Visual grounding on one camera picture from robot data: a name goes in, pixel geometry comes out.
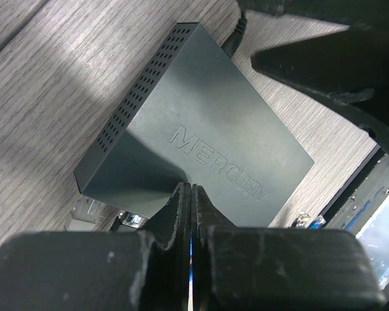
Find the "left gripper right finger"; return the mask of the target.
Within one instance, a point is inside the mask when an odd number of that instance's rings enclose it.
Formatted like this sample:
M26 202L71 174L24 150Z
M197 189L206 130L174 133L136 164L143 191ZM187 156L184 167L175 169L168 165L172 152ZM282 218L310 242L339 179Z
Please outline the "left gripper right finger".
M366 252L331 229L237 227L192 189L195 310L380 310Z

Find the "black network switch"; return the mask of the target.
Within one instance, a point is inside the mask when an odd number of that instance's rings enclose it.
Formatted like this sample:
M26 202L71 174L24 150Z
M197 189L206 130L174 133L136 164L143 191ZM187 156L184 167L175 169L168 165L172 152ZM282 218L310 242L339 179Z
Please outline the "black network switch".
M199 23L178 23L74 171L79 191L146 218L203 186L239 227L266 227L313 161Z

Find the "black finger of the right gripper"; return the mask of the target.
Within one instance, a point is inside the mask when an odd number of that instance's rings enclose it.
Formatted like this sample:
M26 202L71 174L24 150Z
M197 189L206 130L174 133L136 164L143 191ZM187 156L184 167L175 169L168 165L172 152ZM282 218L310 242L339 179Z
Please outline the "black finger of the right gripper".
M343 116L389 155L389 1L241 1L239 6L345 25L342 32L257 51L252 67Z

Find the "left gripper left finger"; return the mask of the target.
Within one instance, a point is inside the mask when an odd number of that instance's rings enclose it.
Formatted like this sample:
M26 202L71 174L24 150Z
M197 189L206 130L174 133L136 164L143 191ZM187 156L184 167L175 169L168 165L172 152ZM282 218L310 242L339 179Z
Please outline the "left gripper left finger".
M132 232L42 232L0 247L0 310L186 310L191 186Z

